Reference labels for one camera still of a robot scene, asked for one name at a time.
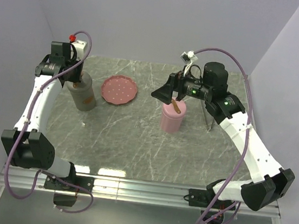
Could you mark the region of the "silver metal tongs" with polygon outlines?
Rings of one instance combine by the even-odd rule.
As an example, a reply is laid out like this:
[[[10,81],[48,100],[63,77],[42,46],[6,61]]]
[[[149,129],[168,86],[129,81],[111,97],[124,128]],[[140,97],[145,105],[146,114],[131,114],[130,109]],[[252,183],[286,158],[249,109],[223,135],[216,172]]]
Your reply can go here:
[[[205,123],[206,123],[206,128],[208,131],[211,131],[214,127],[214,117],[212,115],[210,115],[206,109],[205,106],[205,101],[201,101],[201,106],[202,106],[202,110],[203,110],[203,115],[204,115],[204,119],[205,119]]]

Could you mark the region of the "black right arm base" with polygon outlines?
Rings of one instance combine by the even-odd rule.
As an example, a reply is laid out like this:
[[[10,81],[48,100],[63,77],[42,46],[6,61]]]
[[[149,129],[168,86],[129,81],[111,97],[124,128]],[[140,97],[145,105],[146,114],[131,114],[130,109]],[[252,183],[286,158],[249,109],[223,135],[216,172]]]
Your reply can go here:
[[[188,202],[189,206],[193,207],[202,207],[207,208],[209,203],[214,198],[214,194],[208,192],[207,190],[202,189],[189,189],[188,194],[185,195],[184,200]],[[211,216],[215,215],[217,212],[220,212],[221,210],[224,210],[227,207],[230,207],[233,204],[233,201],[231,200],[217,200],[213,206],[212,209],[215,209],[215,212],[208,212],[205,217],[203,218],[203,221],[206,221],[207,219],[211,218]],[[215,216],[213,220],[209,222],[209,224],[223,224],[224,222],[224,214],[220,214],[218,216]]]

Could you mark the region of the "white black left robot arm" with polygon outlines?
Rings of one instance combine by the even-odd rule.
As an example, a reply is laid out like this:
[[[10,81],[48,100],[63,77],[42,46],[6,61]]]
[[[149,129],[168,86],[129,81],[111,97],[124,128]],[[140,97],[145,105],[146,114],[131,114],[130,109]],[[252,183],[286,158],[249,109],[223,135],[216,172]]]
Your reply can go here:
[[[54,41],[50,47],[50,54],[35,68],[32,94],[23,114],[12,129],[2,132],[1,141],[8,157],[5,172],[11,166],[44,171],[58,177],[63,190],[71,190],[77,180],[74,164],[56,155],[46,137],[47,121],[64,84],[81,81],[81,61],[89,45],[82,40]]]

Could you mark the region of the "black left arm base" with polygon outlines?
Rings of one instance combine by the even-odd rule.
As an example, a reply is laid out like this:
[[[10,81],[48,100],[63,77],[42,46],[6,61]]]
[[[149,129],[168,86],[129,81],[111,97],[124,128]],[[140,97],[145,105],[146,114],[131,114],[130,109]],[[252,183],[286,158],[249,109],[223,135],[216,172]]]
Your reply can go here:
[[[95,179],[90,176],[75,176],[73,181],[62,178],[63,183],[52,176],[47,176],[43,185],[44,190],[54,191],[53,203],[57,207],[73,208],[77,201],[80,201],[79,195],[90,196],[89,203],[80,209],[81,212],[89,209],[93,204],[93,186]]]

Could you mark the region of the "grey cylindrical container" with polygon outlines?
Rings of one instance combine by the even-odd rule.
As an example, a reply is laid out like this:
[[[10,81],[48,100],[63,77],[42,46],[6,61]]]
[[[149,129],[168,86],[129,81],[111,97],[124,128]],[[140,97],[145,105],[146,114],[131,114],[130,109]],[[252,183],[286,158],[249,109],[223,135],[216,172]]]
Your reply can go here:
[[[79,111],[88,112],[96,106],[96,99],[92,88],[68,87],[71,97]]]

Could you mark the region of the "pink round lid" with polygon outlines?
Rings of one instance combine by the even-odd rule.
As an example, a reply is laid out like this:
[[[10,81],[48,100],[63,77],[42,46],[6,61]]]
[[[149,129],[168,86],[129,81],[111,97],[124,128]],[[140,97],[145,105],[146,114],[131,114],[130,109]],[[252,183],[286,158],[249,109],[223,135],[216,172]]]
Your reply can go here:
[[[187,106],[184,101],[177,101],[173,99],[177,105],[177,108],[173,105],[173,103],[162,104],[162,113],[165,117],[170,119],[183,119],[186,114]]]

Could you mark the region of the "pink cylindrical container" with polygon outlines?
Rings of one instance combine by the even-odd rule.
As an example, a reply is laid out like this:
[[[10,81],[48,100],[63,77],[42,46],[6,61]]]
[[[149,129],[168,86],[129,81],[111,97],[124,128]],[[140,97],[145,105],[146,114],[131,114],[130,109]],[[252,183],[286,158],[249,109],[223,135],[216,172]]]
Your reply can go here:
[[[183,114],[162,112],[160,128],[166,133],[175,133],[180,129],[183,121]]]

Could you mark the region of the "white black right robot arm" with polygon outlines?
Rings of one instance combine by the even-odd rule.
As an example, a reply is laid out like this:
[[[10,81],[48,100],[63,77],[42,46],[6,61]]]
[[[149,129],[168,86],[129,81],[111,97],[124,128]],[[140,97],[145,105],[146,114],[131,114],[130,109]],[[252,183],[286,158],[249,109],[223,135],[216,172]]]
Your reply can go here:
[[[225,200],[242,201],[256,212],[282,198],[295,180],[295,174],[283,168],[263,144],[240,99],[228,91],[228,75],[222,63],[208,62],[200,78],[185,68],[171,73],[166,83],[151,95],[166,105],[172,102],[173,93],[177,94],[178,101],[185,96],[204,101],[209,115],[239,151],[251,177],[241,182],[221,180],[209,184],[206,203],[218,207]]]

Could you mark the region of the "grey round lid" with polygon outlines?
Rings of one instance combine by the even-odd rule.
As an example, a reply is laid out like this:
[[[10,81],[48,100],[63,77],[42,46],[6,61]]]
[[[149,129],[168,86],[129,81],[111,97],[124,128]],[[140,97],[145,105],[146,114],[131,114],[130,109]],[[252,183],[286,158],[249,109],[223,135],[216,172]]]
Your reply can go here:
[[[83,94],[85,92],[88,92],[92,88],[93,81],[89,73],[83,71],[80,76],[80,81],[67,81],[65,84],[67,89],[70,90],[70,92],[75,94]]]

